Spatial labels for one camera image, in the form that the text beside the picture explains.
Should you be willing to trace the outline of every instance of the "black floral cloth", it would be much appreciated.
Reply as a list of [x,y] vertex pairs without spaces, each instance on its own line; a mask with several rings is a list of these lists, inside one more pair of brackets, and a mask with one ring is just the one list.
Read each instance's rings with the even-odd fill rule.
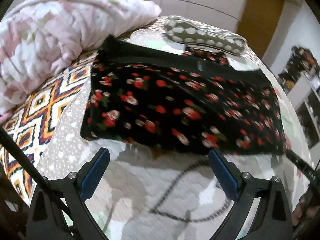
[[[239,80],[237,71],[214,62],[208,66],[223,70],[220,75],[188,72],[191,57],[113,42],[104,44],[92,66],[83,138],[201,155],[218,147],[240,154],[284,153],[278,100],[261,73],[239,73]],[[132,61],[138,58],[144,62]]]
[[186,50],[183,53],[184,56],[198,57],[204,60],[213,61],[219,65],[230,67],[226,54],[222,51],[211,52],[202,49],[195,49],[189,46],[186,46]]

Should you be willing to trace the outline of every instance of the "polka dot pillow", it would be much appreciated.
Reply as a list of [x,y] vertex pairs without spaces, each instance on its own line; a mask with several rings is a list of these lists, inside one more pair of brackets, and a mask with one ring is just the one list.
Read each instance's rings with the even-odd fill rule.
[[175,42],[201,45],[239,56],[247,40],[228,30],[171,15],[164,23],[165,36]]

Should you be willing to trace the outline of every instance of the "wooden door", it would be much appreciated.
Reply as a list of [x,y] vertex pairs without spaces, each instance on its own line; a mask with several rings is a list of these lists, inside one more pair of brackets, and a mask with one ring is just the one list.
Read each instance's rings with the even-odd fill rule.
[[284,0],[247,0],[237,33],[262,58],[276,30]]

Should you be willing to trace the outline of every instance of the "black pole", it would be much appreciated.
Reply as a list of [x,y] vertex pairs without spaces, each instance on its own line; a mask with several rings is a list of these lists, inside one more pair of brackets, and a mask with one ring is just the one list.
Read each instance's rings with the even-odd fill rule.
[[70,210],[62,202],[60,198],[58,198],[50,187],[45,182],[44,178],[37,171],[37,169],[31,164],[27,156],[23,153],[23,151],[18,147],[18,145],[12,140],[12,138],[6,133],[6,131],[0,126],[0,144],[12,155],[13,158],[17,160],[17,162],[26,170],[26,172],[34,179],[34,181],[39,185],[39,187],[46,193],[49,198],[54,201],[57,206],[62,209],[70,218]]

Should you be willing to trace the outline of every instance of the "pink blanket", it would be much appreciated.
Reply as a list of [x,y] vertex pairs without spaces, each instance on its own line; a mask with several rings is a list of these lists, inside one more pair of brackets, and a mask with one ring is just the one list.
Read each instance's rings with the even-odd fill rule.
[[0,22],[0,123],[11,109],[82,50],[155,20],[143,0],[26,0]]

